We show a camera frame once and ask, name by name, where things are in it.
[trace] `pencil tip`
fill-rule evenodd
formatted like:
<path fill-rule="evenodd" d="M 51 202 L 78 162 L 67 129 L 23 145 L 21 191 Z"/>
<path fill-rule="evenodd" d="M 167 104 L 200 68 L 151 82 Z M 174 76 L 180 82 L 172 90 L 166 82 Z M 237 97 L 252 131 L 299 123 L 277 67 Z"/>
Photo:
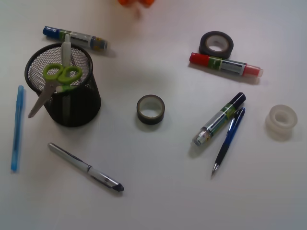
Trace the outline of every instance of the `pencil tip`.
<path fill-rule="evenodd" d="M 215 164 L 215 165 L 214 165 L 214 168 L 213 168 L 213 170 L 212 170 L 212 173 L 211 173 L 211 179 L 212 179 L 212 177 L 214 176 L 214 174 L 215 174 L 215 172 L 217 171 L 218 168 L 219 168 L 219 165 L 218 165 L 218 164 Z"/>

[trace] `dark tape roll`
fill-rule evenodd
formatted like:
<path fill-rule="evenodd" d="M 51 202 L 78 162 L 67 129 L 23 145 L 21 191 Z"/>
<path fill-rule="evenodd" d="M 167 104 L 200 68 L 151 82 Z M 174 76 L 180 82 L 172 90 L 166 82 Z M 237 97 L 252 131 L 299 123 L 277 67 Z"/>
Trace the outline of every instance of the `dark tape roll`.
<path fill-rule="evenodd" d="M 149 110 L 158 110 L 159 114 L 157 116 L 146 116 L 142 114 L 141 109 L 146 108 Z M 143 96 L 136 105 L 136 112 L 138 118 L 144 124 L 155 125 L 163 120 L 165 105 L 162 99 L 156 95 L 146 95 Z"/>
<path fill-rule="evenodd" d="M 221 47 L 221 51 L 215 51 L 210 49 L 210 46 Z M 234 42 L 227 34 L 219 31 L 211 31 L 206 33 L 201 38 L 200 53 L 217 58 L 229 58 L 232 49 L 234 48 Z"/>

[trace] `pen holder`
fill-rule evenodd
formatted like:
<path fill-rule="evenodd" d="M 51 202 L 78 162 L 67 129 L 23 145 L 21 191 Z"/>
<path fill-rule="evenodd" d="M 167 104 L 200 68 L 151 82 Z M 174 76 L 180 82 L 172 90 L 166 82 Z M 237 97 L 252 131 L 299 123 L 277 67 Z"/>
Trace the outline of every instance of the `pen holder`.
<path fill-rule="evenodd" d="M 61 64 L 61 45 L 56 43 L 38 50 L 25 67 L 25 81 L 38 96 L 45 86 L 44 67 L 50 63 Z M 94 79 L 90 55 L 73 44 L 71 45 L 71 65 L 82 69 L 81 78 L 71 84 L 70 90 L 54 92 L 44 106 L 57 123 L 67 127 L 78 127 L 90 122 L 97 115 L 101 99 Z"/>

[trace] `marker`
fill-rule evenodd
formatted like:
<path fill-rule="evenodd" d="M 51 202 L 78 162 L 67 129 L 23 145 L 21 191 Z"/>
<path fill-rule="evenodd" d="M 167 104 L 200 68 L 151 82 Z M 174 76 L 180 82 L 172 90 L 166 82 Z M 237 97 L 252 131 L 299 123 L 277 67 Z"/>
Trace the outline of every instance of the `marker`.
<path fill-rule="evenodd" d="M 71 164 L 76 166 L 84 173 L 88 173 L 91 177 L 93 177 L 95 180 L 102 183 L 106 187 L 112 188 L 118 192 L 124 191 L 124 187 L 121 185 L 121 183 L 118 183 L 117 181 L 103 174 L 99 170 L 94 169 L 92 165 L 83 162 L 81 159 L 77 158 L 76 156 L 72 155 L 71 153 L 65 151 L 64 149 L 60 148 L 59 146 L 53 143 L 48 143 L 48 147 L 50 148 L 51 151 L 58 154 L 65 160 L 69 161 Z"/>
<path fill-rule="evenodd" d="M 92 50 L 106 51 L 108 47 L 108 42 L 100 37 L 57 29 L 49 26 L 45 26 L 43 34 L 61 42 L 64 42 L 65 35 L 68 34 L 70 36 L 71 43 L 78 46 L 85 46 L 91 48 Z"/>
<path fill-rule="evenodd" d="M 261 77 L 263 69 L 257 66 L 248 65 L 247 63 L 212 57 L 204 54 L 192 53 L 190 62 L 197 65 L 206 66 L 218 71 L 236 74 L 242 77 Z"/>
<path fill-rule="evenodd" d="M 229 103 L 227 103 L 213 118 L 210 119 L 201 131 L 193 138 L 192 144 L 201 146 L 208 142 L 226 122 L 232 118 L 235 111 L 246 100 L 244 93 L 238 93 Z"/>

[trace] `scissors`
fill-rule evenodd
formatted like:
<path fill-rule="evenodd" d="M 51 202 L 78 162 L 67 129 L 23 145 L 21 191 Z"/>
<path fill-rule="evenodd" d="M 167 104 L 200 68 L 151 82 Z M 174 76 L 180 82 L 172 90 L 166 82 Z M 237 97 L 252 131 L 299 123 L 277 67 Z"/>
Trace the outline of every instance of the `scissors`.
<path fill-rule="evenodd" d="M 55 74 L 48 74 L 48 71 L 51 69 L 58 69 Z M 76 74 L 73 77 L 69 76 L 69 73 L 75 71 Z M 43 70 L 43 77 L 45 79 L 45 86 L 40 94 L 37 102 L 33 106 L 31 112 L 28 115 L 28 118 L 33 117 L 39 109 L 48 101 L 51 95 L 56 90 L 57 86 L 61 85 L 70 85 L 76 80 L 80 79 L 82 76 L 82 69 L 77 66 L 67 66 L 63 67 L 61 64 L 52 63 L 47 65 Z"/>

